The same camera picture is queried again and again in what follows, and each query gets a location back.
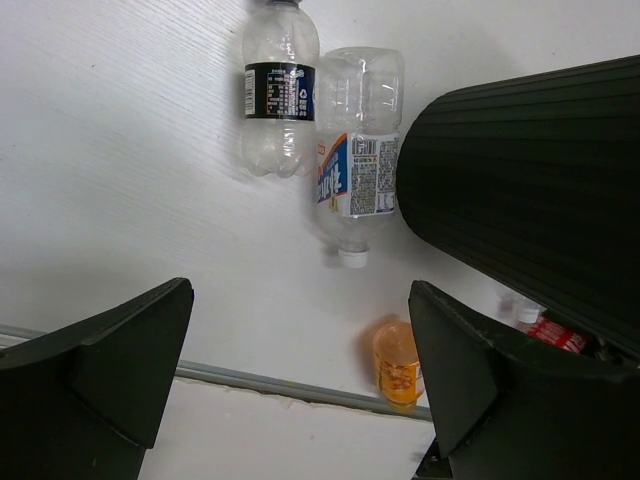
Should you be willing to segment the orange juice bottle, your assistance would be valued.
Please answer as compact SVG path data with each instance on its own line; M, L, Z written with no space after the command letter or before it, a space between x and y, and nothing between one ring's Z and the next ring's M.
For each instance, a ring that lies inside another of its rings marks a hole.
M411 324L396 320L382 325L372 346L379 391L392 410L413 410L425 387Z

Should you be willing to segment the clear bottle red label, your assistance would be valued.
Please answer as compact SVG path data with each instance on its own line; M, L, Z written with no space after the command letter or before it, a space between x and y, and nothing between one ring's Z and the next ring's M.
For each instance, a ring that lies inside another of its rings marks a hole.
M580 354L587 346L586 336L551 320L542 305L501 284L496 290L500 299L497 316L502 323L572 353Z

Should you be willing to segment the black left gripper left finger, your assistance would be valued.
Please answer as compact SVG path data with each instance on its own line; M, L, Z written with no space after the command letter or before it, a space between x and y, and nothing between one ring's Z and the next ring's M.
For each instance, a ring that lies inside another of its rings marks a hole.
M2 350L2 478L138 478L192 308L191 282L174 278Z

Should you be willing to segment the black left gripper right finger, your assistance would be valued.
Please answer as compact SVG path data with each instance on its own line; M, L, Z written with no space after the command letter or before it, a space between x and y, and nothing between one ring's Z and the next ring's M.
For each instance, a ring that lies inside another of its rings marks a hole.
M457 479L635 479L639 373L505 326L425 281L409 312Z

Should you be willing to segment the clear bottle black label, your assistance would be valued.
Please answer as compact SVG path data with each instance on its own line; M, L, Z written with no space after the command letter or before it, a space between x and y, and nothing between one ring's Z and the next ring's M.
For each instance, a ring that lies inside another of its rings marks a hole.
M256 176L289 178L315 162L319 35L298 1L268 1L243 36L242 156Z

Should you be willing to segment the clear bottle white blue label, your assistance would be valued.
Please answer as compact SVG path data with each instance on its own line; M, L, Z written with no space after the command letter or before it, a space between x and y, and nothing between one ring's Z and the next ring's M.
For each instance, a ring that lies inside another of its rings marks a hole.
M340 48L320 63L315 218L347 268L367 265L395 212L404 74L388 48Z

